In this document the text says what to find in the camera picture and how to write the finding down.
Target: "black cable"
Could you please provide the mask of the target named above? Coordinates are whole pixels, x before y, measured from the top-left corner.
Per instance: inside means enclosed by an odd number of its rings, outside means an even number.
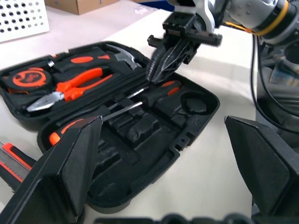
[[[285,108],[284,106],[282,106],[273,96],[272,94],[269,92],[266,84],[265,84],[265,79],[263,77],[263,74],[262,74],[262,59],[261,59],[261,54],[260,54],[260,46],[259,44],[257,44],[257,63],[258,63],[258,70],[259,70],[259,73],[260,73],[260,77],[261,77],[261,81],[262,81],[262,85],[263,85],[263,89],[265,90],[266,94],[268,95],[268,97],[273,101],[273,103],[281,110],[283,110],[284,112],[286,113],[289,113],[295,117],[299,117],[299,113],[296,113],[296,112],[293,112],[287,108]]]
[[[254,36],[252,35],[252,40],[253,40],[253,46],[252,46],[252,57],[251,57],[251,68],[250,68],[250,90],[251,90],[251,95],[252,95],[252,99],[253,99],[253,102],[254,102],[254,105],[257,109],[257,111],[262,115],[263,118],[265,118],[269,123],[273,124],[275,127],[283,130],[283,131],[286,131],[286,132],[291,132],[291,133],[294,133],[294,134],[299,134],[299,132],[297,131],[293,131],[291,129],[288,129],[288,128],[285,128],[279,124],[277,124],[276,122],[274,122],[273,120],[271,120],[261,109],[261,107],[259,106],[259,104],[257,103],[257,100],[256,100],[256,96],[255,96],[255,93],[254,93],[254,64],[255,64],[255,54],[256,54],[256,45],[258,47],[258,37],[257,36]],[[258,69],[259,69],[259,72],[260,72],[260,75],[262,76],[262,73],[261,73],[261,64],[259,63],[258,64]]]

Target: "black screwdriver handle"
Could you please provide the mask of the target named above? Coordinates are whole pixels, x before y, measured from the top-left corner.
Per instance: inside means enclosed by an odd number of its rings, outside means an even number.
[[[153,91],[142,94],[142,101],[148,107],[152,107],[157,100],[179,91],[181,86],[182,84],[178,80],[169,81]]]

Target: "orange pliers handle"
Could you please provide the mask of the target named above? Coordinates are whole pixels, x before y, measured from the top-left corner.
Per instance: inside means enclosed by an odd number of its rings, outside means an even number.
[[[106,76],[105,78],[97,81],[91,85],[85,87],[78,87],[87,81],[90,81],[94,78],[99,78],[103,76],[102,68],[90,69],[88,71],[82,72],[80,75],[72,78],[71,80],[63,83],[58,83],[56,87],[56,91],[64,93],[64,100],[71,101],[81,97],[85,91],[94,88],[95,86],[107,81],[113,75]]]

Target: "orange tape measure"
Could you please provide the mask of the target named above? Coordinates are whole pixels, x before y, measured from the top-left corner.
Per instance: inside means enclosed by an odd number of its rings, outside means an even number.
[[[51,83],[51,75],[41,68],[29,68],[2,78],[10,93],[30,92],[43,89]]]

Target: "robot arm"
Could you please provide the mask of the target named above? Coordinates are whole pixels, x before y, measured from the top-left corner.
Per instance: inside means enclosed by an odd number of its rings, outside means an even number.
[[[188,64],[198,47],[220,46],[215,35],[228,19],[243,25],[269,45],[281,45],[298,38],[299,3],[288,0],[168,0],[174,12],[163,23],[163,39],[148,38],[156,47],[146,79],[154,84],[167,79],[181,63]]]

